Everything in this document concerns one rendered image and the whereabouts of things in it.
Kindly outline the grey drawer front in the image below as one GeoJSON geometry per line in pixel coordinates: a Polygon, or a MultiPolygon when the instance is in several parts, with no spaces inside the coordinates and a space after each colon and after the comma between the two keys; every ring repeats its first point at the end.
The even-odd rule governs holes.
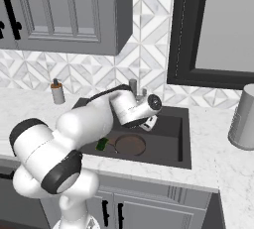
{"type": "Polygon", "coordinates": [[[50,229],[40,200],[18,194],[13,175],[0,166],[0,229],[50,229]]]}

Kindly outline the green sponge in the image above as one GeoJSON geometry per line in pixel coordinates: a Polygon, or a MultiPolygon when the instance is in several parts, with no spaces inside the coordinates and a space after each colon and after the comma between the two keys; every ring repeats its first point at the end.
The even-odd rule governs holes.
{"type": "Polygon", "coordinates": [[[107,138],[101,138],[96,145],[96,150],[97,151],[104,151],[106,148],[106,145],[108,143],[108,139],[107,138]]]}

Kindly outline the black framed window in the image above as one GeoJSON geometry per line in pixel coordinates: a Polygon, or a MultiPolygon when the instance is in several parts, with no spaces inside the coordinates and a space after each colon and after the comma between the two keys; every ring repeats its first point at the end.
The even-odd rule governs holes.
{"type": "Polygon", "coordinates": [[[167,83],[254,83],[254,0],[174,0],[167,83]]]}

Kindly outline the grey round canister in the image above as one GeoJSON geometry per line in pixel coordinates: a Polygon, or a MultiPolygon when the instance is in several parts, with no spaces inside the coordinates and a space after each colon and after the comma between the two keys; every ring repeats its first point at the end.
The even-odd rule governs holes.
{"type": "Polygon", "coordinates": [[[254,151],[254,83],[243,87],[228,132],[228,140],[241,150],[254,151]]]}

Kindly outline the grey tap with dark spout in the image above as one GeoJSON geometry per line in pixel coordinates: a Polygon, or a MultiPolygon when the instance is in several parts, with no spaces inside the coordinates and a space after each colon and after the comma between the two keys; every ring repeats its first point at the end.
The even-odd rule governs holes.
{"type": "Polygon", "coordinates": [[[128,84],[120,84],[113,88],[99,92],[87,100],[87,103],[97,103],[108,100],[111,105],[137,106],[147,101],[147,94],[137,93],[137,80],[130,79],[128,84]]]}

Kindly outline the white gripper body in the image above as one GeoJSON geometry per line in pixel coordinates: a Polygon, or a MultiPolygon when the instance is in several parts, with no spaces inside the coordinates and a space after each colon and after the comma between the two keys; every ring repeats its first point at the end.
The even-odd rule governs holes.
{"type": "Polygon", "coordinates": [[[140,128],[142,128],[143,130],[147,132],[150,132],[156,125],[157,120],[158,120],[158,117],[156,115],[151,116],[145,123],[140,125],[140,128]]]}

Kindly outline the grey wall cupboard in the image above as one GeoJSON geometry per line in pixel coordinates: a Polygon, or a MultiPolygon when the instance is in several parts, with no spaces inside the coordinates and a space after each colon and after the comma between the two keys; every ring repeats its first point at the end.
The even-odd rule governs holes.
{"type": "MultiPolygon", "coordinates": [[[[16,20],[20,22],[20,18],[17,16],[20,0],[11,0],[11,2],[16,20]]],[[[116,56],[133,33],[133,0],[100,0],[99,10],[102,14],[102,37],[106,44],[111,44],[114,47],[114,53],[105,56],[116,56]]],[[[27,51],[18,48],[18,41],[15,40],[15,50],[27,51]]]]}

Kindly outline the dark sink basin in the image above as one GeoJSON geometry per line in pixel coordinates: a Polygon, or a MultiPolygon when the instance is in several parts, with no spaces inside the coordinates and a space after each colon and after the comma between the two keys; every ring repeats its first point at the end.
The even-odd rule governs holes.
{"type": "Polygon", "coordinates": [[[158,114],[156,125],[150,132],[140,127],[133,129],[124,128],[117,120],[116,114],[113,114],[113,116],[113,129],[106,136],[108,141],[121,135],[135,134],[146,141],[145,152],[140,156],[118,154],[109,143],[107,143],[104,151],[97,151],[97,142],[93,142],[81,148],[84,154],[187,170],[191,169],[190,119],[187,108],[164,106],[158,114]]]}

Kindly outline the brown round pan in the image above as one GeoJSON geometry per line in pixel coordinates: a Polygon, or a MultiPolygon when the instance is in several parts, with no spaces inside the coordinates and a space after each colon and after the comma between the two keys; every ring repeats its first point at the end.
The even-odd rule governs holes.
{"type": "Polygon", "coordinates": [[[146,141],[135,134],[125,134],[118,138],[111,138],[108,143],[118,154],[140,156],[146,150],[146,141]]]}

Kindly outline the grey soap dispenser bottle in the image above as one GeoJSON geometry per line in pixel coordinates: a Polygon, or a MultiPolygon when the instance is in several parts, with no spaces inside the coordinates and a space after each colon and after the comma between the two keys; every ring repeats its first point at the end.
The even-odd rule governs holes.
{"type": "Polygon", "coordinates": [[[51,91],[55,104],[65,103],[63,85],[56,78],[54,78],[51,83],[51,91]]]}

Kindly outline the grey wall cupboard door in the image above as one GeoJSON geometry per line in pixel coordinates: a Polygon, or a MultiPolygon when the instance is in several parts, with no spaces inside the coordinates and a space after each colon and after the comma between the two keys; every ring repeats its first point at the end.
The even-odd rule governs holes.
{"type": "Polygon", "coordinates": [[[111,55],[102,37],[100,0],[20,0],[18,48],[28,51],[111,55]]]}
{"type": "Polygon", "coordinates": [[[13,8],[10,0],[0,0],[0,49],[15,50],[13,8]]]}

